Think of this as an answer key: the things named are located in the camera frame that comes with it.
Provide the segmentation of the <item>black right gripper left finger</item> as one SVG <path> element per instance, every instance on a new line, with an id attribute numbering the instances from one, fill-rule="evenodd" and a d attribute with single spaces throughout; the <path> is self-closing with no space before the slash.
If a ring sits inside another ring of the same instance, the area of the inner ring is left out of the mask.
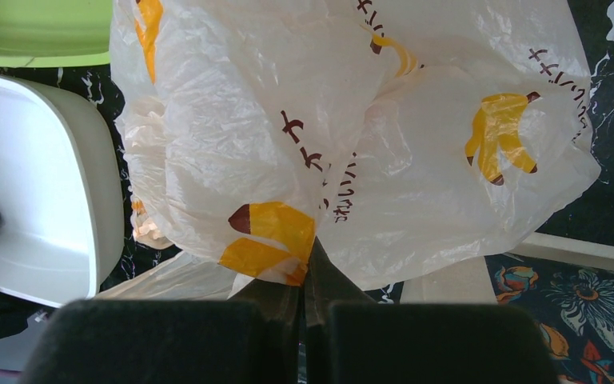
<path id="1" fill-rule="evenodd" d="M 295 286 L 255 280 L 226 301 L 107 300 L 57 310 L 22 383 L 293 383 Z"/>

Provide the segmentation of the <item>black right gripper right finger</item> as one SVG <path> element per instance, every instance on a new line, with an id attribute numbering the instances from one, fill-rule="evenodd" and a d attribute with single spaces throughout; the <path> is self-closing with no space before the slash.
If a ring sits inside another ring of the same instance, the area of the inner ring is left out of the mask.
<path id="1" fill-rule="evenodd" d="M 303 288 L 310 383 L 555 383 L 534 321 L 508 306 L 379 304 L 315 242 Z"/>

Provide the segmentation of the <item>banana print plastic bag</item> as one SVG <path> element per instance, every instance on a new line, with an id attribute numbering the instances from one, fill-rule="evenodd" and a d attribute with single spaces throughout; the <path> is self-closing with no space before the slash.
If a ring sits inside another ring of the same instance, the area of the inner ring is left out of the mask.
<path id="1" fill-rule="evenodd" d="M 512 250 L 590 187 L 590 71 L 566 1 L 115 1 L 134 237 L 104 298 L 362 290 Z"/>

